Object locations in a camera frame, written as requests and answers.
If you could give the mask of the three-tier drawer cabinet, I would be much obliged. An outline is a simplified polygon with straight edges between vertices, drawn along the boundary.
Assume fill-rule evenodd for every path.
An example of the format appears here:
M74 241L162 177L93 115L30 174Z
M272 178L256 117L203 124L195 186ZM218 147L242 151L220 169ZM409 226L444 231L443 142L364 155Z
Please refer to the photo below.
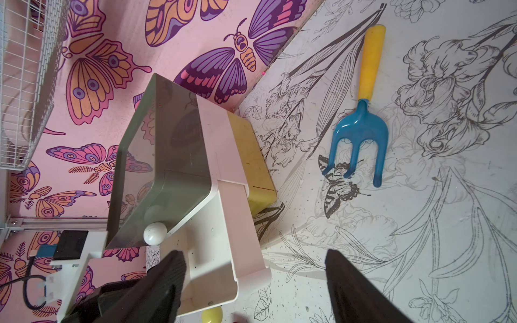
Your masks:
M118 147L106 246L181 251L177 315L196 314L269 284L253 216L275 199L250 122L154 74Z

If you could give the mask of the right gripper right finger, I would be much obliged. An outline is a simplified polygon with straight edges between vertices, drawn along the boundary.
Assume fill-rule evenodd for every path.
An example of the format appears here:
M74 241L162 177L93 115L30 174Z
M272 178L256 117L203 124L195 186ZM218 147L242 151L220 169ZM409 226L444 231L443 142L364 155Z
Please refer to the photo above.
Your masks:
M325 273L336 322L410 322L338 250L327 251Z

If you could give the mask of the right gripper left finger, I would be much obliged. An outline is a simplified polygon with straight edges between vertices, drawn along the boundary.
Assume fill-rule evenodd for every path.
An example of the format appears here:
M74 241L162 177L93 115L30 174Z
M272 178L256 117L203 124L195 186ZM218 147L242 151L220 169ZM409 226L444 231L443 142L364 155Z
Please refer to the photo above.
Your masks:
M187 265L174 250L130 288L108 292L98 301L96 322L175 322Z

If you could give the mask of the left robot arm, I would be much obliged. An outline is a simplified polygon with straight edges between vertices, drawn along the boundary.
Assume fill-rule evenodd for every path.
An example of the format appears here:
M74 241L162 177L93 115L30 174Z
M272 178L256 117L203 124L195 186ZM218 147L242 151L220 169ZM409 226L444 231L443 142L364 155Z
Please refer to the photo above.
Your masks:
M105 315L140 279L111 282L76 303L61 322L94 322Z

